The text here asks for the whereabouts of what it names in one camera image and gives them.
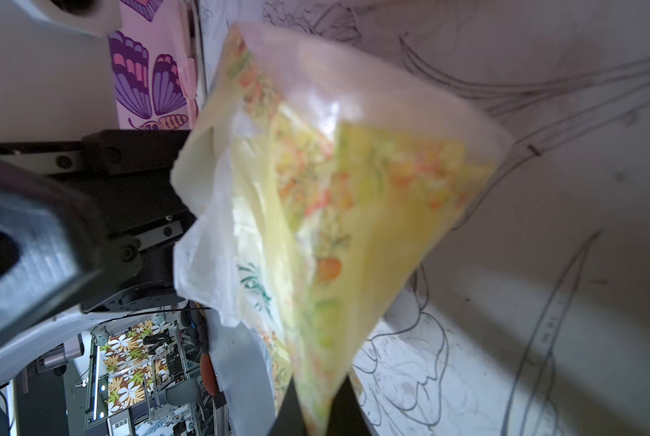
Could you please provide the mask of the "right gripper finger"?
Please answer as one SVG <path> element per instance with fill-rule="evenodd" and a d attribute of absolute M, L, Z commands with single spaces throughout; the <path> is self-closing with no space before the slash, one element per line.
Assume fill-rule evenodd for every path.
<path fill-rule="evenodd" d="M 350 377 L 347 377 L 332 403 L 326 436 L 372 436 L 373 434 L 368 418 L 359 406 Z"/>

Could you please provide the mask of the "yellow-green tissue pack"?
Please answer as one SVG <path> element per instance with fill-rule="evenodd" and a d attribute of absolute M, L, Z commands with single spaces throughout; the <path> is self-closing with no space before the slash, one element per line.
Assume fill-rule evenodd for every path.
<path fill-rule="evenodd" d="M 322 435 L 359 348 L 512 142 L 375 56 L 237 22 L 170 173 L 196 218 L 174 250 L 175 289 L 266 334 Z"/>

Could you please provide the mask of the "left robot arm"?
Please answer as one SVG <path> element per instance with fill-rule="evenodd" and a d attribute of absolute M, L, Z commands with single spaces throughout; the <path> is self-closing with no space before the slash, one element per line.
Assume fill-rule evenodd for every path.
<path fill-rule="evenodd" d="M 193 29 L 186 1 L 0 1 L 0 388 L 177 302 L 196 67 L 170 36 Z"/>

